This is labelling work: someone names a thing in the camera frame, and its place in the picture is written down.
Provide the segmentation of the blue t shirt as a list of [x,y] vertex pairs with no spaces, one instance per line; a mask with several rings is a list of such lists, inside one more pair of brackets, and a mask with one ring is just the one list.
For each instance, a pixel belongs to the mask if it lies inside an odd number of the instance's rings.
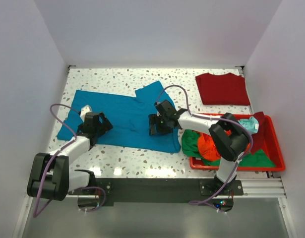
[[89,105],[94,112],[103,112],[113,125],[113,129],[98,139],[98,144],[132,147],[155,150],[166,153],[177,153],[181,149],[178,130],[166,135],[150,135],[150,114],[155,114],[156,100],[172,99],[163,92],[160,81],[151,83],[136,90],[136,96],[122,96],[107,93],[96,93],[77,90],[75,92],[67,119],[68,127],[77,130],[82,123],[76,110]]

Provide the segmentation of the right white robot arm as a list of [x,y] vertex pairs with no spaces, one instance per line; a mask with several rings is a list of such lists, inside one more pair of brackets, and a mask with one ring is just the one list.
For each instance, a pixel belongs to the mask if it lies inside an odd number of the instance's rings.
[[214,188],[218,194],[227,194],[232,189],[231,181],[236,178],[240,161],[253,145],[251,133],[231,113],[222,116],[193,114],[189,108],[176,110],[168,100],[156,102],[154,106],[157,112],[148,116],[149,135],[188,129],[212,138],[221,157]]

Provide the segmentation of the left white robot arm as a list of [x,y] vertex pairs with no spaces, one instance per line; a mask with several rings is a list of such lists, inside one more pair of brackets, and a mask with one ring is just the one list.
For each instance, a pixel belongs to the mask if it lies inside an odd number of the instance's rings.
[[90,170],[69,171],[69,165],[90,151],[98,138],[111,130],[113,125],[104,113],[88,112],[78,126],[77,136],[64,148],[49,153],[38,153],[34,157],[27,194],[31,197],[62,201],[76,189],[84,194],[96,190],[95,175]]

